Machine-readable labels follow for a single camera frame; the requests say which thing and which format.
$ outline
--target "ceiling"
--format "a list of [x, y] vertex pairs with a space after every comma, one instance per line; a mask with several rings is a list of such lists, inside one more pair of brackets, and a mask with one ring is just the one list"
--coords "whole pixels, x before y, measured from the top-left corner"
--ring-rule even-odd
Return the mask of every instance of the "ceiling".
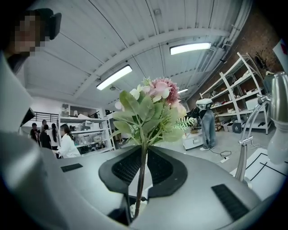
[[[24, 64], [32, 96], [114, 110], [120, 90], [144, 78], [168, 77], [186, 101], [233, 43], [233, 26], [245, 20], [250, 0], [40, 0], [33, 8], [62, 14], [59, 35]], [[211, 42], [210, 50], [170, 55], [171, 46]], [[123, 66], [132, 72], [96, 86]]]

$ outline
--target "long black hair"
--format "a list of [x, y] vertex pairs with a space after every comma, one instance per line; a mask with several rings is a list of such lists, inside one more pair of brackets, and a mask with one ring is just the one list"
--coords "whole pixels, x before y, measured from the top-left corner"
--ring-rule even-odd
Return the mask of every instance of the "long black hair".
[[68, 127], [67, 124], [61, 125], [60, 128], [63, 129], [63, 130], [64, 130], [64, 133], [66, 133], [67, 135], [69, 135], [69, 137], [73, 140], [72, 133], [71, 133], [71, 131], [70, 131], [70, 129], [69, 129], [69, 127]]
[[56, 125], [55, 123], [52, 124], [52, 137], [55, 142], [57, 142], [57, 132], [56, 132]]

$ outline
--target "ceiling light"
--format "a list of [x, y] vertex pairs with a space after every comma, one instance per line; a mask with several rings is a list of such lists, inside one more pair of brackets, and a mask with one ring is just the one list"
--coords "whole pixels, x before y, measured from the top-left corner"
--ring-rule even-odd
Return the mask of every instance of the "ceiling light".
[[108, 77], [100, 85], [98, 85], [97, 89], [102, 90], [102, 89], [106, 88], [107, 86], [111, 85], [114, 81], [117, 81], [119, 78], [125, 76], [126, 74], [130, 73], [131, 71], [132, 71], [132, 69], [129, 65], [124, 66], [123, 68], [118, 70], [116, 73], [113, 73], [110, 77]]
[[183, 93], [183, 92], [186, 92], [188, 89], [186, 88], [186, 89], [183, 89], [183, 90], [181, 90], [181, 91], [179, 91], [178, 93]]
[[183, 53], [183, 52], [192, 51], [192, 50], [210, 49], [210, 47], [211, 47], [210, 42], [177, 45], [177, 46], [170, 47], [170, 54], [174, 55], [174, 54]]

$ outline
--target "trash bin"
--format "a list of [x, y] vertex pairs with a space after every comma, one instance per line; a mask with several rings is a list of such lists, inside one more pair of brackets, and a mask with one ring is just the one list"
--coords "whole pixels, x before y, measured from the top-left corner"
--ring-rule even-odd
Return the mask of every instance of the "trash bin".
[[233, 132], [241, 133], [242, 132], [242, 123], [234, 123], [233, 124]]
[[233, 132], [233, 123], [229, 123], [227, 125], [227, 128], [228, 128], [229, 132]]
[[229, 125], [229, 123], [223, 124], [223, 128], [225, 132], [229, 132], [227, 125]]

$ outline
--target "flower bouquet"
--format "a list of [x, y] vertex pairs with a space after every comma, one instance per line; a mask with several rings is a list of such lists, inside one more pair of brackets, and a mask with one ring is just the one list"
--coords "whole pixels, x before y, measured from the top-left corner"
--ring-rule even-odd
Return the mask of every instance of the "flower bouquet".
[[175, 142], [194, 123], [193, 118], [185, 118], [186, 109], [179, 103], [178, 87], [170, 79], [145, 79], [143, 83], [144, 86], [138, 85], [130, 93], [122, 91], [120, 101], [115, 104], [122, 111], [113, 113], [118, 130], [112, 136], [126, 133], [129, 141], [142, 147], [135, 217], [139, 214], [148, 146]]

